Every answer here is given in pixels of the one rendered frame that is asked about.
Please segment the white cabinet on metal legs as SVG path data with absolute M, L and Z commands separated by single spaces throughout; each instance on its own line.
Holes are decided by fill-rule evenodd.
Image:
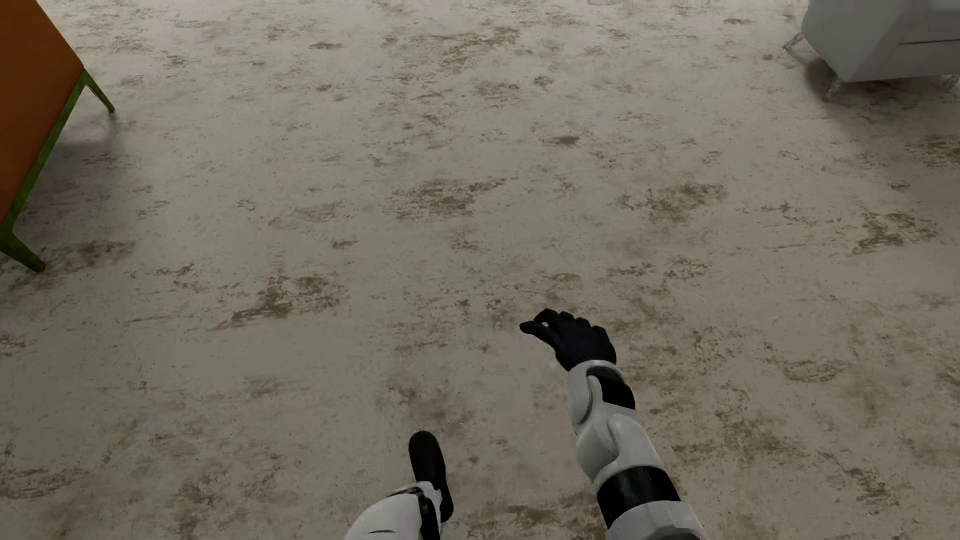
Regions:
M 808 0 L 799 31 L 834 77 L 830 102 L 848 83 L 942 77 L 960 84 L 960 0 Z

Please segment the white black left robot leg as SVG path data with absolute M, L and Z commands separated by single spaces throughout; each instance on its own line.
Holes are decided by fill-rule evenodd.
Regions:
M 408 454 L 415 482 L 365 509 L 343 540 L 442 540 L 454 505 L 441 447 L 421 430 L 411 436 Z

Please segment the orange table with green legs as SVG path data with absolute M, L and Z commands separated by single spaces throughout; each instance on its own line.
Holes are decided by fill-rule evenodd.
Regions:
M 0 0 L 0 253 L 35 273 L 15 225 L 85 89 L 114 113 L 38 0 Z

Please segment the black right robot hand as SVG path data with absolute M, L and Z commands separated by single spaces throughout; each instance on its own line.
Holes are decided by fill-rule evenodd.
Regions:
M 617 351 L 606 329 L 569 312 L 546 308 L 532 320 L 520 323 L 519 329 L 548 345 L 567 372 L 584 362 L 618 363 Z

